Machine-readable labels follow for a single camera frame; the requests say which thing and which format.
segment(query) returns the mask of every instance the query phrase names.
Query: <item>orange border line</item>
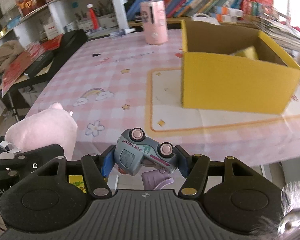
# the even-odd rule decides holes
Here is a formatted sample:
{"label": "orange border line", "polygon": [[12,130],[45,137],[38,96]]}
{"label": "orange border line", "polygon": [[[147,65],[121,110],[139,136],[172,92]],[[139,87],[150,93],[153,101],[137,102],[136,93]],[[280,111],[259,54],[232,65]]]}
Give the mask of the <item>orange border line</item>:
{"label": "orange border line", "polygon": [[291,115],[286,117],[277,117],[273,119],[267,120],[259,120],[259,121],[251,121],[251,122],[244,122],[244,123],[235,123],[235,124],[225,124],[225,125],[214,125],[214,126],[207,126],[207,127],[195,127],[195,128],[184,128],[184,129],[174,129],[174,130],[163,130],[158,131],[152,128],[152,76],[154,72],[157,71],[171,71],[171,70],[181,70],[181,68],[156,68],[153,70],[148,71],[147,74],[147,91],[146,91],[146,109],[145,109],[145,130],[149,136],[160,136],[160,137],[169,137],[169,136],[182,136],[182,135],[191,135],[197,133],[204,133],[204,132],[212,132],[216,130],[233,130],[237,129],[238,127],[256,127],[263,125],[265,123],[284,123],[290,119],[300,118],[299,115]]}

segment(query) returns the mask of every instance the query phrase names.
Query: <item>beige cloth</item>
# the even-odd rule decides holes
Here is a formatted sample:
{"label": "beige cloth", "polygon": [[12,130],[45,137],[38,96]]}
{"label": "beige cloth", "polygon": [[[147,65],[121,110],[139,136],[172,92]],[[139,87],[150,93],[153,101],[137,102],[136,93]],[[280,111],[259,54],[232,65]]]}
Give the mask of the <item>beige cloth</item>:
{"label": "beige cloth", "polygon": [[7,41],[0,47],[0,73],[24,51],[19,41]]}

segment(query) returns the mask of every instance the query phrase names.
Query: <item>gray toy car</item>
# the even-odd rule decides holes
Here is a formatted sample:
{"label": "gray toy car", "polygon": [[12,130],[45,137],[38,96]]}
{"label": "gray toy car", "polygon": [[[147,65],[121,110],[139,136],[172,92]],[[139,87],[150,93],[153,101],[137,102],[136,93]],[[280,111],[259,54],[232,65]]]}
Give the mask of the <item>gray toy car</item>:
{"label": "gray toy car", "polygon": [[117,141],[114,160],[126,173],[134,176],[142,165],[152,166],[162,173],[176,169],[177,156],[171,143],[158,143],[145,136],[141,128],[125,130]]}

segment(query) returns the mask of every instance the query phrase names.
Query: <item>toy car wheel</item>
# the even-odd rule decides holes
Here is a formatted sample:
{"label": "toy car wheel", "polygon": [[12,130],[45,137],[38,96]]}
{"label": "toy car wheel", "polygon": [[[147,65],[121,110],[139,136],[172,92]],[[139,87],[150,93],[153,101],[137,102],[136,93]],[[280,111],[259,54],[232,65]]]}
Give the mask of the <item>toy car wheel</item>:
{"label": "toy car wheel", "polygon": [[173,156],[173,145],[167,142],[160,144],[158,153],[163,158],[171,158]]}
{"label": "toy car wheel", "polygon": [[135,142],[141,142],[145,139],[145,132],[141,128],[134,128],[130,131],[129,136]]}

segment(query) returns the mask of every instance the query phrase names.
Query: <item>purple plastic part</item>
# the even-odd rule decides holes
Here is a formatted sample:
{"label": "purple plastic part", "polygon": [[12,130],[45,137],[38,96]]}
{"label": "purple plastic part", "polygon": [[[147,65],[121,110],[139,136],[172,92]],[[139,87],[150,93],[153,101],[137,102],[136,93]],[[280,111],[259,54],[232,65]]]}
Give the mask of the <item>purple plastic part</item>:
{"label": "purple plastic part", "polygon": [[169,173],[160,173],[159,170],[144,172],[141,177],[145,190],[162,189],[164,186],[174,182]]}

